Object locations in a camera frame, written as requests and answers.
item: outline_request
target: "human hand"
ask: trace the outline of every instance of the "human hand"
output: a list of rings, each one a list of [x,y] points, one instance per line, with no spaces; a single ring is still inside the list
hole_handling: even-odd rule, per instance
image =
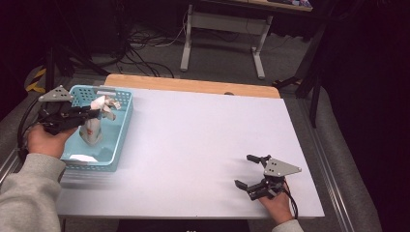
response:
[[[290,213],[289,197],[286,193],[281,192],[273,199],[269,199],[267,196],[264,196],[259,198],[259,201],[263,206],[265,206],[277,225],[293,219],[292,214]]]
[[[67,139],[76,131],[76,128],[52,135],[44,130],[41,124],[32,127],[27,137],[29,153],[40,153],[60,159],[64,152]]]

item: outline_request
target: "white object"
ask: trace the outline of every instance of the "white object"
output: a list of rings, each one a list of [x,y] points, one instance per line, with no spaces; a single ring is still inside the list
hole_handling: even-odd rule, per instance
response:
[[[71,155],[70,160],[79,160],[79,161],[97,161],[95,158],[85,155]]]
[[[247,161],[252,154],[301,167],[286,178],[299,216],[324,216],[283,100],[132,91],[132,119],[117,171],[67,170],[59,215],[268,218],[234,184],[263,178],[263,166]]]

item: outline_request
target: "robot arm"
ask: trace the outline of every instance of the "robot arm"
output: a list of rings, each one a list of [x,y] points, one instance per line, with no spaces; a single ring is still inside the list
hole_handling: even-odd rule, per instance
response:
[[[61,131],[82,126],[89,119],[100,117],[99,109],[87,106],[72,106],[73,96],[59,86],[45,95],[39,97],[42,102],[38,122],[44,126],[45,131],[57,134]]]
[[[248,187],[247,184],[235,180],[235,186],[238,189],[246,191],[251,200],[256,200],[263,196],[267,196],[270,199],[274,198],[284,191],[285,176],[302,171],[300,167],[272,159],[271,156],[258,158],[247,155],[247,160],[255,163],[261,162],[265,168],[263,174],[265,178],[263,178],[259,184]]]

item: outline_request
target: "human arm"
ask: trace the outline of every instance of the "human arm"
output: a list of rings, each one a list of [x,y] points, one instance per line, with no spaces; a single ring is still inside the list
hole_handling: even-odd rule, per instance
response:
[[[66,165],[59,159],[74,132],[51,135],[40,125],[30,130],[30,154],[21,170],[9,175],[1,187],[0,231],[60,231],[55,202]]]
[[[273,199],[268,197],[259,198],[260,203],[265,206],[271,215],[272,219],[275,221],[277,226],[272,230],[272,232],[301,232],[302,227],[299,221],[293,218],[290,213],[289,207],[289,197],[286,193],[281,192]]]

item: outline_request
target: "metal frame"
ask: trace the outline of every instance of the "metal frame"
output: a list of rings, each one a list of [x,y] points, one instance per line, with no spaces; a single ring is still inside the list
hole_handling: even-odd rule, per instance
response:
[[[263,72],[262,62],[260,59],[260,51],[262,50],[265,39],[268,36],[272,18],[272,16],[268,16],[265,20],[263,20],[226,16],[220,14],[204,14],[195,12],[193,10],[193,6],[189,5],[186,25],[187,35],[185,39],[180,70],[182,72],[186,72],[188,70],[188,65],[190,62],[191,29],[192,27],[196,27],[259,35],[259,44],[256,47],[252,47],[250,51],[252,53],[253,62],[256,67],[257,77],[259,79],[264,79],[265,73]]]

